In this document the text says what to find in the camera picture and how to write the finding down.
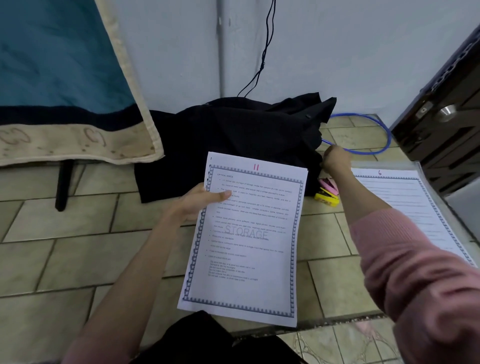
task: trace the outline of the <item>yellow object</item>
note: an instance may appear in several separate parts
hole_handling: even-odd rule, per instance
[[[329,193],[328,191],[325,191],[323,188],[321,188],[321,192],[328,193],[328,195],[325,194],[315,194],[314,199],[320,202],[323,202],[326,205],[329,205],[331,207],[335,207],[338,205],[340,202],[339,198],[335,196],[334,194]]]

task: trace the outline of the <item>door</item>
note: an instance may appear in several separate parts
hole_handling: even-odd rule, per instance
[[[445,195],[480,176],[480,32],[393,129]]]

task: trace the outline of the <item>pink sweater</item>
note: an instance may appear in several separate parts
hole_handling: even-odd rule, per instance
[[[480,363],[480,271],[432,245],[405,215],[379,210],[350,226],[365,286],[396,322],[408,364]],[[64,364],[126,364],[119,347],[78,338]]]

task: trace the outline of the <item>black metal bed leg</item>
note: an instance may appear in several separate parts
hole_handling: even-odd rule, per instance
[[[55,208],[58,211],[65,210],[68,200],[68,190],[72,179],[74,159],[67,159],[60,162],[59,180],[57,183],[57,198]]]

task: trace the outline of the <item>black cable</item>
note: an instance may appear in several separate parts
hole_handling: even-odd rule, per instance
[[[268,18],[270,17],[270,12],[272,11],[272,7],[273,7],[273,14],[272,14],[272,34],[270,35],[270,39],[268,38],[268,35],[269,35],[269,27],[268,27]],[[273,19],[275,18],[275,8],[276,8],[276,0],[272,0],[272,4],[270,5],[270,9],[268,10],[268,14],[267,14],[267,19],[265,21],[266,25],[267,25],[267,39],[265,40],[265,49],[264,51],[262,52],[262,63],[260,64],[260,69],[258,70],[258,72],[255,74],[255,76],[253,76],[252,80],[250,82],[248,82],[248,84],[238,93],[237,97],[240,96],[240,94],[242,93],[243,90],[245,90],[248,86],[250,86],[250,84],[255,80],[255,78],[257,79],[256,82],[255,82],[255,86],[253,86],[249,92],[247,92],[247,94],[244,96],[244,97],[247,97],[247,95],[252,92],[252,90],[254,88],[257,87],[257,84],[258,84],[258,79],[260,78],[260,73],[262,72],[262,70],[264,69],[265,67],[265,57],[267,56],[267,48],[268,46],[270,45],[270,42],[272,41],[272,38],[273,38],[273,31],[274,31],[274,24],[273,24]]]

